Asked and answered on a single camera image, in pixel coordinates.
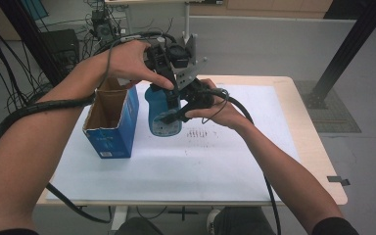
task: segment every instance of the cardboard box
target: cardboard box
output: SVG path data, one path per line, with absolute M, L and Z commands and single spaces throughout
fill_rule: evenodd
M 130 158 L 138 111 L 136 86 L 123 90 L 109 79 L 97 90 L 83 132 L 100 158 Z

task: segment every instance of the black post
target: black post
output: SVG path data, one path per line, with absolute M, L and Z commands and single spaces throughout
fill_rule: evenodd
M 22 0 L 0 0 L 0 8 L 51 84 L 53 86 L 58 85 L 64 77 L 44 41 L 41 39 L 35 21 L 24 8 Z
M 355 57 L 358 50 L 376 27 L 376 0 L 370 1 L 367 8 L 352 27 L 343 44 L 338 49 L 326 71 L 320 77 L 304 101 L 310 109 L 325 109 L 324 100 L 341 74 Z

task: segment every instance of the person's leg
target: person's leg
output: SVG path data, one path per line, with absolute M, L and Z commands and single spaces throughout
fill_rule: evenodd
M 215 235 L 274 235 L 260 207 L 225 208 L 213 222 Z
M 146 218 L 132 217 L 115 233 L 115 235 L 164 235 L 161 230 Z

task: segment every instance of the table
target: table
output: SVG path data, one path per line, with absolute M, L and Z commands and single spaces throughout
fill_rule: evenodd
M 274 88 L 283 111 L 285 120 L 289 125 L 289 131 L 295 144 L 301 163 L 331 194 L 338 205 L 347 202 L 347 196 L 340 183 L 329 182 L 327 176 L 335 176 L 336 172 L 323 148 L 320 138 L 313 127 L 310 117 L 302 102 L 300 94 L 295 87 L 293 80 L 289 77 L 276 76 L 236 76 L 236 75 L 201 75 L 199 78 L 211 78 L 217 84 L 247 84 L 255 86 L 271 86 Z M 38 204 L 60 204 L 58 200 L 48 200 L 45 190 L 38 201 Z M 107 206 L 131 206 L 131 205 L 269 205 L 269 202 L 215 202 L 192 200 L 175 202 L 121 202 L 109 200 L 77 200 L 79 205 L 107 205 Z
M 134 33 L 132 22 L 137 16 L 143 19 L 173 18 L 180 16 L 185 18 L 185 30 L 183 38 L 185 43 L 190 37 L 189 31 L 189 2 L 202 2 L 203 0 L 105 0 L 107 5 L 121 5 L 126 14 L 127 28 L 129 34 Z

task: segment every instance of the white paper sheet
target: white paper sheet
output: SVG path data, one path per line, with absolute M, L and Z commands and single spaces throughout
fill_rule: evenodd
M 300 161 L 273 87 L 217 86 L 227 89 L 269 139 Z M 183 123 L 178 135 L 152 135 L 144 99 L 147 87 L 137 85 L 140 108 L 130 159 L 98 157 L 81 130 L 88 107 L 83 111 L 53 179 L 61 192 L 71 200 L 96 201 L 269 200 L 259 165 L 235 131 L 212 121 L 201 124 L 196 118 Z M 56 198 L 49 193 L 47 199 Z

